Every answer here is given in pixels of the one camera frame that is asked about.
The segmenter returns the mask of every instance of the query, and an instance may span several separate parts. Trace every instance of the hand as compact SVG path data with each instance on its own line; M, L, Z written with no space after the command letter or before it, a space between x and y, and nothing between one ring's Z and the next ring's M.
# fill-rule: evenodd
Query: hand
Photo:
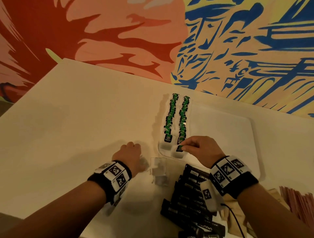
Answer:
M129 142L122 145L120 150L114 153L112 160L123 162L131 170L132 178L134 178L139 172L145 171L145 166L139 162L140 155L141 145Z
M217 142L208 136L191 136L181 145L183 151L195 156L207 168L211 168L216 161L226 156Z

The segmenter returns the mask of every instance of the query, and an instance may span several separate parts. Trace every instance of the cable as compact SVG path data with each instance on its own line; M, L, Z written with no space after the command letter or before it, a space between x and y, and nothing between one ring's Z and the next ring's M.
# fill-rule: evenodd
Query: cable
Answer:
M242 234L243 238L245 238L245 236L244 236L244 234L243 234L243 231L242 231L242 229L241 229L241 227L240 227L240 224L239 224L239 222L238 222L238 220L237 220L235 214L234 214L233 211L231 210L231 208L230 208L228 205L224 204L224 203L221 203L220 205L229 208L229 210L231 211L231 213L233 214L233 216L234 216L234 218L235 218L235 221L236 221L237 224L238 224L238 227L239 227L239 229L240 229L240 231L241 231L241 234Z

